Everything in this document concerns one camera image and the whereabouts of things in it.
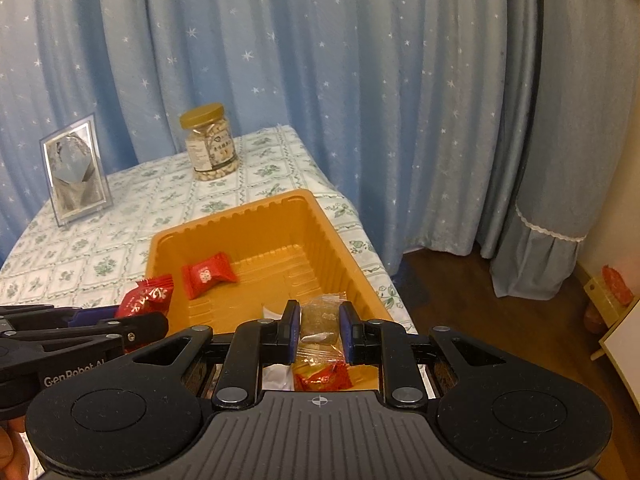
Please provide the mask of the person's left hand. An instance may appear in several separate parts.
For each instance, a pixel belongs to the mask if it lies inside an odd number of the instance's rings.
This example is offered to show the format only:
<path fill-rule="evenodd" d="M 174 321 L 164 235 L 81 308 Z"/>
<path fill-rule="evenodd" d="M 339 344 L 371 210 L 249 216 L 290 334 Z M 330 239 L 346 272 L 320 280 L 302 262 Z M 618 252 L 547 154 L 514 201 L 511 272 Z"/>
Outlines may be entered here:
<path fill-rule="evenodd" d="M 0 428 L 0 470 L 6 480 L 27 480 L 30 459 L 21 434 L 25 432 L 25 417 L 2 422 Z"/>

